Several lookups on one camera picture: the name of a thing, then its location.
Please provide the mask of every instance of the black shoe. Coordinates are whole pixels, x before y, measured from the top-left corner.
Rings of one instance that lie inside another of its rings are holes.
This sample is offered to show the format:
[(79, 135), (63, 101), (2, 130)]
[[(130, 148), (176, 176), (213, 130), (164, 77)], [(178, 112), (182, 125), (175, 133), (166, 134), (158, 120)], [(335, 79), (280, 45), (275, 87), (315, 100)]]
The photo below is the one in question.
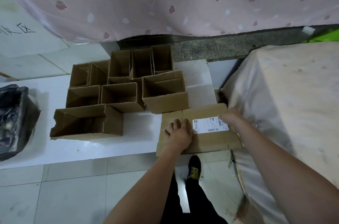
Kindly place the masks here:
[(201, 162), (198, 156), (193, 155), (189, 160), (189, 174), (187, 175), (187, 181), (199, 182), (201, 174)]

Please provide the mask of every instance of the empty cardboard box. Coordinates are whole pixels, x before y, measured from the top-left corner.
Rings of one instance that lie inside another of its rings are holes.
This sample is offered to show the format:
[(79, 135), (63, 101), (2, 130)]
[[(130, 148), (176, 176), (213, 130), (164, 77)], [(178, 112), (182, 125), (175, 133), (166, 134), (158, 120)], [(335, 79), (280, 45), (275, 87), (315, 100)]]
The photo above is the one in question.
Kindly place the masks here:
[(184, 73), (175, 70), (143, 77), (142, 100), (154, 114), (188, 109)]
[(106, 85), (108, 78), (109, 60), (92, 62), (90, 86)]
[(123, 114), (104, 104), (56, 109), (54, 120), (51, 139), (92, 140), (123, 133)]
[(159, 156), (166, 147), (162, 130), (168, 130), (168, 125), (175, 119), (179, 119), (181, 122), (183, 119), (188, 119), (187, 128), (195, 130), (192, 143), (182, 154), (242, 148), (238, 135), (218, 119), (218, 115), (227, 111), (227, 106), (221, 103), (163, 114), (156, 155)]
[(152, 46), (151, 56), (154, 74), (175, 70), (171, 45)]
[(122, 112), (144, 111), (141, 86), (136, 82), (102, 86), (101, 102)]
[(74, 64), (70, 75), (70, 87), (83, 87), (90, 84), (91, 63)]
[(100, 86), (69, 88), (66, 108), (100, 104)]
[(109, 64), (108, 84), (130, 82), (129, 75), (132, 68), (130, 50), (113, 51)]
[(132, 50), (132, 70), (130, 78), (142, 85), (142, 77), (153, 74), (149, 49)]

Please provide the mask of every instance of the green object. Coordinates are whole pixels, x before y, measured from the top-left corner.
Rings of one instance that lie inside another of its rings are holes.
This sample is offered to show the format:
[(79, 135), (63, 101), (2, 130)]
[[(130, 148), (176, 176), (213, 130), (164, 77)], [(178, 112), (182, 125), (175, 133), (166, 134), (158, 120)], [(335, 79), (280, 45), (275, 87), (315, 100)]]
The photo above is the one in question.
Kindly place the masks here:
[(318, 37), (310, 38), (303, 43), (315, 43), (315, 42), (331, 42), (339, 41), (339, 29), (330, 31), (329, 33), (320, 35)]

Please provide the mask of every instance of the trash bag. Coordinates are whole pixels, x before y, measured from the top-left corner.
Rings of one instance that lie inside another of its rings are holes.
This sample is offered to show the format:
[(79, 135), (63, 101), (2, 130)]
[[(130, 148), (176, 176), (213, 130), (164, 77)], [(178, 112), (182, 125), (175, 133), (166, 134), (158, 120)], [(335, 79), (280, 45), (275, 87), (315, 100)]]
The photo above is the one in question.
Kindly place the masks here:
[(25, 148), (38, 121), (40, 110), (28, 90), (15, 84), (0, 88), (0, 161)]

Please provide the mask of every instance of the white label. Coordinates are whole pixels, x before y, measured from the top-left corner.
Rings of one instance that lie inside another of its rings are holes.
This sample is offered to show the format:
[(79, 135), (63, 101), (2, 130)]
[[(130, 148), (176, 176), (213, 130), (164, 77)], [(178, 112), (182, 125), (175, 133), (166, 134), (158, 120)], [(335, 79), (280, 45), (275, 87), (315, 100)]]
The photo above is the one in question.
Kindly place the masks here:
[(229, 130), (227, 124), (218, 117), (193, 120), (193, 129), (195, 134)]

